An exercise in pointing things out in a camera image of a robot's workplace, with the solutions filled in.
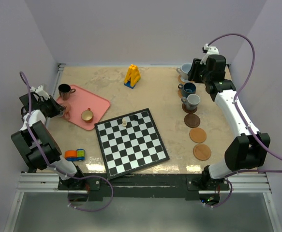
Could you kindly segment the orange cup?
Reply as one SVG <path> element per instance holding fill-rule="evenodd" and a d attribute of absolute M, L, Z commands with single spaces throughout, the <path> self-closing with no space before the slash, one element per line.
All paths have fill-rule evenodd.
<path fill-rule="evenodd" d="M 83 111 L 81 114 L 81 119 L 86 123 L 91 123 L 93 121 L 93 118 L 94 118 L 94 114 L 90 108 Z"/>

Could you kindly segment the dark wooden coaster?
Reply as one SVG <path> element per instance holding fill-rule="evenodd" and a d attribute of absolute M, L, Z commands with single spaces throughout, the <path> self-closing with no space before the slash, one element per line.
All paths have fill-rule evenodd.
<path fill-rule="evenodd" d="M 190 128 L 196 128 L 200 125 L 200 118 L 196 114 L 187 114 L 184 118 L 184 123 Z"/>
<path fill-rule="evenodd" d="M 189 109 L 187 109 L 185 104 L 182 104 L 182 109 L 183 109 L 184 112 L 186 112 L 188 114 L 193 114 L 193 113 L 195 113 L 197 111 L 198 108 L 196 107 L 193 110 L 189 110 Z"/>

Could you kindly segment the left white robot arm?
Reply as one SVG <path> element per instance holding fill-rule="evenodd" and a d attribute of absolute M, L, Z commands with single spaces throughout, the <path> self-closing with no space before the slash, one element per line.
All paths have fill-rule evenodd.
<path fill-rule="evenodd" d="M 23 126 L 11 135 L 11 139 L 24 162 L 31 169 L 54 171 L 67 187 L 82 189 L 86 185 L 84 174 L 62 156 L 61 149 L 45 126 L 47 118 L 63 116 L 67 107 L 52 97 L 45 98 L 33 92 L 21 96 L 20 100 L 23 103 Z"/>

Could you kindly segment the light wooden coaster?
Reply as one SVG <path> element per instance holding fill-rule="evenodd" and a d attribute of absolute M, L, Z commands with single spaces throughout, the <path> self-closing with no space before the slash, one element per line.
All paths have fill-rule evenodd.
<path fill-rule="evenodd" d="M 192 128 L 189 133 L 190 139 L 195 143 L 203 143 L 207 139 L 207 134 L 202 128 Z"/>
<path fill-rule="evenodd" d="M 205 144 L 197 144 L 193 148 L 193 154 L 198 160 L 205 161 L 211 157 L 211 150 Z"/>

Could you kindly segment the dark blue cup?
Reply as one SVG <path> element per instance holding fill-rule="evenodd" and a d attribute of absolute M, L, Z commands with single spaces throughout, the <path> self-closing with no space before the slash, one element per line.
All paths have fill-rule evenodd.
<path fill-rule="evenodd" d="M 179 84 L 178 89 L 181 89 L 183 97 L 196 93 L 196 85 L 193 83 Z"/>

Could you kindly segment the black white chessboard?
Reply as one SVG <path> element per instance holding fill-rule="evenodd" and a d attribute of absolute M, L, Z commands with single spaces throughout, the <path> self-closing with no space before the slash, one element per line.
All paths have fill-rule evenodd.
<path fill-rule="evenodd" d="M 170 159 L 148 108 L 100 121 L 95 130 L 109 180 Z"/>

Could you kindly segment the grey printed mug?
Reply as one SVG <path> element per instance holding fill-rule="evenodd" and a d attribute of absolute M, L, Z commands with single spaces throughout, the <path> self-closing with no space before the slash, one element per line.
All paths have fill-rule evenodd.
<path fill-rule="evenodd" d="M 190 94 L 187 97 L 182 97 L 181 101 L 186 105 L 187 109 L 193 110 L 200 103 L 200 97 L 197 94 Z"/>

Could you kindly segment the woven rattan coaster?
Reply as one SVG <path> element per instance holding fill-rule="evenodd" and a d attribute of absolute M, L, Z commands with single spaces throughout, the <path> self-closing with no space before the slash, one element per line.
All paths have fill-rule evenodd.
<path fill-rule="evenodd" d="M 180 98 L 183 97 L 182 92 L 181 92 L 181 89 L 178 90 L 178 96 L 179 96 Z"/>
<path fill-rule="evenodd" d="M 186 79 L 183 79 L 183 77 L 181 75 L 178 76 L 178 81 L 181 83 L 181 84 L 185 84 L 185 83 L 188 83 L 189 81 L 186 80 Z"/>

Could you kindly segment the pink patterned cup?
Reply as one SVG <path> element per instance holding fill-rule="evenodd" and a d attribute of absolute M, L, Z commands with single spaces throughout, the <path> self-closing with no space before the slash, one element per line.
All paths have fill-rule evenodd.
<path fill-rule="evenodd" d="M 69 119 L 70 118 L 71 105 L 68 102 L 62 102 L 59 105 L 60 105 L 59 117 L 62 117 L 64 119 Z"/>

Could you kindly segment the light blue cup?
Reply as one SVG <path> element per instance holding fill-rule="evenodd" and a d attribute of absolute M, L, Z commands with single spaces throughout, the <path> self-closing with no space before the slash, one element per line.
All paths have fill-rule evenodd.
<path fill-rule="evenodd" d="M 187 83 L 188 80 L 188 72 L 191 69 L 192 64 L 191 63 L 184 63 L 181 67 L 176 68 L 177 73 L 180 76 L 180 79 L 182 82 Z"/>

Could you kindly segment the dark brown cup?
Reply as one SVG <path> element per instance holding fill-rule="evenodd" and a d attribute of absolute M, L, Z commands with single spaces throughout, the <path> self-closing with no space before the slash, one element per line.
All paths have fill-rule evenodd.
<path fill-rule="evenodd" d="M 68 84 L 61 84 L 58 86 L 59 96 L 64 100 L 68 100 L 72 93 L 76 92 L 75 88 L 71 88 Z"/>

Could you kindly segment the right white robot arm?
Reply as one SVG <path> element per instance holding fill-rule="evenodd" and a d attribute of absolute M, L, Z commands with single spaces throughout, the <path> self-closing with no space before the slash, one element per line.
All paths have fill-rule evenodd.
<path fill-rule="evenodd" d="M 236 96 L 236 87 L 225 78 L 226 59 L 222 55 L 209 55 L 205 62 L 195 58 L 188 72 L 189 80 L 202 83 L 211 99 L 222 110 L 234 140 L 222 161 L 206 166 L 199 180 L 193 184 L 203 190 L 212 190 L 230 173 L 263 166 L 270 136 L 261 133 L 250 121 Z"/>

